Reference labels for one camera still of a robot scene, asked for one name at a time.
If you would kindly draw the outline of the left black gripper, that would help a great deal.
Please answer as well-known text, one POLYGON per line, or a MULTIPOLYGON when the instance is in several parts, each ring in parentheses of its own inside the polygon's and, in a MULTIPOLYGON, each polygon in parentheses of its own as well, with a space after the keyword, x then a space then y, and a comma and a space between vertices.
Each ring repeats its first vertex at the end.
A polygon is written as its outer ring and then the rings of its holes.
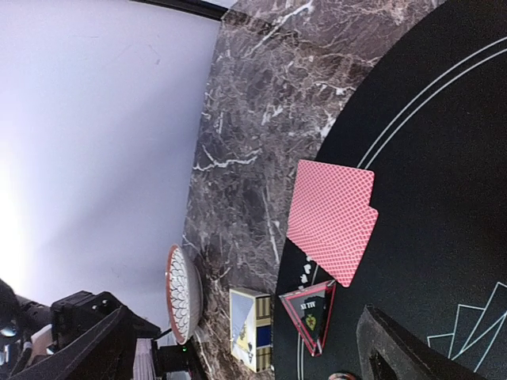
POLYGON ((51 349, 54 353, 72 344, 124 304, 113 294, 79 291, 51 304, 51 349))

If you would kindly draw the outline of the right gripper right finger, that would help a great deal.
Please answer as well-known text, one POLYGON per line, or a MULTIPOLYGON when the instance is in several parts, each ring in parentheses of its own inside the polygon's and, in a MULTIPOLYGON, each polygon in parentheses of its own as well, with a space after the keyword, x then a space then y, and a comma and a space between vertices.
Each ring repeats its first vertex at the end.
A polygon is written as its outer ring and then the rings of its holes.
POLYGON ((356 327, 362 379, 481 379, 424 345, 381 309, 366 305, 356 327))

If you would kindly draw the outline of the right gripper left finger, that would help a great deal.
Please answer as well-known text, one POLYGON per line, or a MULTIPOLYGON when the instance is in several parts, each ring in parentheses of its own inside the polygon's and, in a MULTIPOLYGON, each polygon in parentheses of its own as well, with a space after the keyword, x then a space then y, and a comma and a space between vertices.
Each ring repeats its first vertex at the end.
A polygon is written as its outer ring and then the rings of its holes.
POLYGON ((132 379, 136 335, 125 306, 98 322, 73 343, 11 379, 132 379))

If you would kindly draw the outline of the triangular red dealer button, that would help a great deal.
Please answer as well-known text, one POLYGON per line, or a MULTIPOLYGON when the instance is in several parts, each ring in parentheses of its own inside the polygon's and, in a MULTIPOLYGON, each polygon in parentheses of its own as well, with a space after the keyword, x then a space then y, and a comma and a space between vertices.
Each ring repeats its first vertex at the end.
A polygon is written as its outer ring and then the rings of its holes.
POLYGON ((313 357, 320 356, 326 344, 336 285, 332 279, 279 296, 313 357))

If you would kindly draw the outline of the red card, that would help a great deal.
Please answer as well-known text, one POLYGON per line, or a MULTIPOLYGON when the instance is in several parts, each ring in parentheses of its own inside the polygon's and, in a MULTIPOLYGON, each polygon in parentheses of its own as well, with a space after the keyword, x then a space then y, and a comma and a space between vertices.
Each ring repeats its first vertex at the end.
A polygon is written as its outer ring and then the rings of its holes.
POLYGON ((369 206, 351 216, 310 217, 292 213, 288 238, 309 259, 347 288, 368 247, 378 216, 379 212, 369 206))
POLYGON ((371 170, 299 161, 288 238, 297 245, 343 245, 351 241, 369 205, 374 181, 371 170))

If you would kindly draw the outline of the red playing card deck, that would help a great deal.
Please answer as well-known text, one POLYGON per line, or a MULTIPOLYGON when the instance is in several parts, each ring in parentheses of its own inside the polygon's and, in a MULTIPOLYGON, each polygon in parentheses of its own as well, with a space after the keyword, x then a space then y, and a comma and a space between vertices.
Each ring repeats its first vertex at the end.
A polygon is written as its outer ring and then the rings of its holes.
POLYGON ((133 363, 133 380, 156 380, 154 341, 143 338, 136 341, 133 363))

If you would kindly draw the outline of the black poker chip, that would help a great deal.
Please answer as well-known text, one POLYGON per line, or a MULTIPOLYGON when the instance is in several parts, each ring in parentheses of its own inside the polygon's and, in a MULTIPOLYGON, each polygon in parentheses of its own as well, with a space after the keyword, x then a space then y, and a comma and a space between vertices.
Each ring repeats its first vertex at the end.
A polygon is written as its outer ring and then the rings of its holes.
POLYGON ((331 374, 328 377, 328 380, 357 380, 357 377, 353 373, 347 371, 340 371, 331 374))

